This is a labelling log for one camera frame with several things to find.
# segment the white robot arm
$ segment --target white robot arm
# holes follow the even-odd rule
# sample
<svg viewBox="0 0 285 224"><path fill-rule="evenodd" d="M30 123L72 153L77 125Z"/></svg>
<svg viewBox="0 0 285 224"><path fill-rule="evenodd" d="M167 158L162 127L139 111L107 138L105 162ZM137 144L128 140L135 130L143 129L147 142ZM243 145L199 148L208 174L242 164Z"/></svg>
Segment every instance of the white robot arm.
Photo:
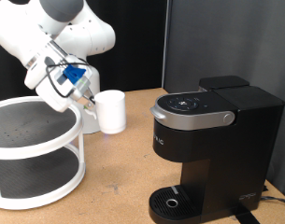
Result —
<svg viewBox="0 0 285 224"><path fill-rule="evenodd" d="M21 6L0 1L0 45L28 69L25 85L57 111L75 101L93 103L90 85L96 70L86 56L114 44L113 29L86 1L31 0Z"/></svg>

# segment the power cord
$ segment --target power cord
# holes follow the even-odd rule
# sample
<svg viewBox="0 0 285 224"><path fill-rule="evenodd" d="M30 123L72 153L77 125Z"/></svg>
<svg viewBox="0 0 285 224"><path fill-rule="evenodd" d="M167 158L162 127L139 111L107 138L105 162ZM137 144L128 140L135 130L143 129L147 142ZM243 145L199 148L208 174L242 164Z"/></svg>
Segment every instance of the power cord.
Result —
<svg viewBox="0 0 285 224"><path fill-rule="evenodd" d="M271 197L271 196L263 196L261 198L261 201L266 201L266 200L278 200L278 201L281 201L281 202L285 203L285 199L274 198L274 197Z"/></svg>

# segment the single-serve coffee machine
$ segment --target single-serve coffee machine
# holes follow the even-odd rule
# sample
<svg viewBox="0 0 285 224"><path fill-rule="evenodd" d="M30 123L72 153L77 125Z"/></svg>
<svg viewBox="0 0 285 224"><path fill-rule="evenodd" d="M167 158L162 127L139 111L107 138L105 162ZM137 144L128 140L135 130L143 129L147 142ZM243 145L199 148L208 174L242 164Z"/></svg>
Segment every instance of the single-serve coffee machine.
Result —
<svg viewBox="0 0 285 224"><path fill-rule="evenodd" d="M284 102L240 77L200 80L150 109L153 149L182 162L180 184L150 196L156 223L194 224L256 209Z"/></svg>

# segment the table surface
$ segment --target table surface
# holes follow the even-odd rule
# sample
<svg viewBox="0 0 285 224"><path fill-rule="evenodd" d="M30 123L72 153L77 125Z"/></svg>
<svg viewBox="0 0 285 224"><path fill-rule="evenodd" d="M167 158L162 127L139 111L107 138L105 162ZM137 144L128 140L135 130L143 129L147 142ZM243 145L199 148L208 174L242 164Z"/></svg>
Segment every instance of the table surface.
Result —
<svg viewBox="0 0 285 224"><path fill-rule="evenodd" d="M0 209L0 223L153 223L149 198L153 191L179 184L181 163L166 161L152 149L150 108L163 89L125 93L127 128L122 133L84 136L86 175L58 202L43 207ZM263 196L285 198L266 182ZM285 203L264 201L252 214L263 224L285 223ZM234 217L212 224L238 224Z"/></svg>

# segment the silver trim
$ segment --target silver trim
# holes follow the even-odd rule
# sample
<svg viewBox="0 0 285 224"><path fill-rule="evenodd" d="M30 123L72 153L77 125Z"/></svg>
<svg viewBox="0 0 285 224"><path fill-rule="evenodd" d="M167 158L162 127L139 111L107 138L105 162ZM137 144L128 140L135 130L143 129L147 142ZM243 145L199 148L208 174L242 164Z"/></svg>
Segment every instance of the silver trim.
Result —
<svg viewBox="0 0 285 224"><path fill-rule="evenodd" d="M232 111L221 111L197 115L180 115L166 111L158 105L158 101L164 96L165 95L162 95L157 98L155 106L150 109L150 112L153 114L155 119L165 127L182 131L192 131L228 126L235 120L235 114Z"/></svg>
<svg viewBox="0 0 285 224"><path fill-rule="evenodd" d="M178 207L178 201L175 200L175 199L168 199L167 202L166 202L167 206L170 207L170 208L175 208L175 207Z"/></svg>
<svg viewBox="0 0 285 224"><path fill-rule="evenodd" d="M200 87L198 88L198 91L207 91L207 90L206 90L205 88L203 88L203 87L200 86Z"/></svg>
<svg viewBox="0 0 285 224"><path fill-rule="evenodd" d="M37 61L37 59L40 57L40 54L36 54L28 64L25 65L26 69L29 70L29 68L32 67L32 65Z"/></svg>
<svg viewBox="0 0 285 224"><path fill-rule="evenodd" d="M173 192L174 192L175 194L178 194L178 190L176 189L175 186L172 186L171 189L173 190Z"/></svg>

